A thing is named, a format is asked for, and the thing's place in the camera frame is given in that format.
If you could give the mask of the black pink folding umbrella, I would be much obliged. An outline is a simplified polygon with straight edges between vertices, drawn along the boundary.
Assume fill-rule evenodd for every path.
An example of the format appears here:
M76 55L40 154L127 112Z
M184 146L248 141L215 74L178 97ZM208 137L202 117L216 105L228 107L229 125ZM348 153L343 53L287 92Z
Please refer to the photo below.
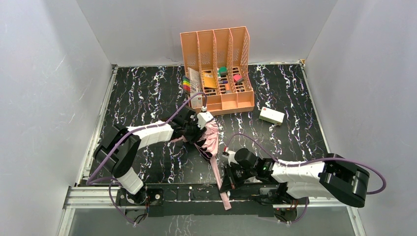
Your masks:
M171 142L182 141L185 143L189 143L186 141L186 139L182 135L183 128L186 122L184 122L183 124L179 124L174 121L169 122L169 125L174 130L173 136L171 138ZM216 159L218 155L218 151L219 151L219 137L218 137L219 128L214 119L211 122L207 123L205 127L207 128L207 130L203 134L202 138L194 144L191 144L191 143L189 144L193 145L197 149L199 154L206 161L210 163L215 180L216 180L217 187L218 189L220 189L222 180L221 180L220 171L219 171L219 167L218 167L217 159Z

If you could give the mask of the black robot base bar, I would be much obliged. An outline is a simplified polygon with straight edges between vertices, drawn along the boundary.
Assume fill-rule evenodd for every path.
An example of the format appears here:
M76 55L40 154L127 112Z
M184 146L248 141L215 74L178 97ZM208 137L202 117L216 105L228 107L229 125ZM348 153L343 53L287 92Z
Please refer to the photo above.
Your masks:
M256 215L273 217L283 201L277 185L247 183L226 193L231 209L224 208L215 184L149 184L148 190L161 189L162 203L150 207L150 217L175 215Z

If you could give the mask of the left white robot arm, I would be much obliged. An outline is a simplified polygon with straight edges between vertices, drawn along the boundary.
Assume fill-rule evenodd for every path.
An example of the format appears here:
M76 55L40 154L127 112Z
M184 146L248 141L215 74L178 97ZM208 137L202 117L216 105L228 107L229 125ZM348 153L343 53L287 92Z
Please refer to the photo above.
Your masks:
M146 187L132 167L137 151L180 138L200 144L211 121L213 115L210 112L196 113L189 106L184 106L171 117L148 125L125 127L116 124L94 150L93 157L129 194L138 197Z

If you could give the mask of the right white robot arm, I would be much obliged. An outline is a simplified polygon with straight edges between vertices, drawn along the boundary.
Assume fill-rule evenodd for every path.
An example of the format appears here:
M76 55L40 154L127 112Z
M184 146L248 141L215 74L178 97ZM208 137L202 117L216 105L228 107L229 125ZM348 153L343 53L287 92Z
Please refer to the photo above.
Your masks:
M351 207L365 206L369 172L343 161L337 154L331 153L318 162L276 162L241 148L236 152L227 150L223 156L228 163L224 167L221 192L236 189L253 177L262 183L278 184L277 194L283 199L326 197Z

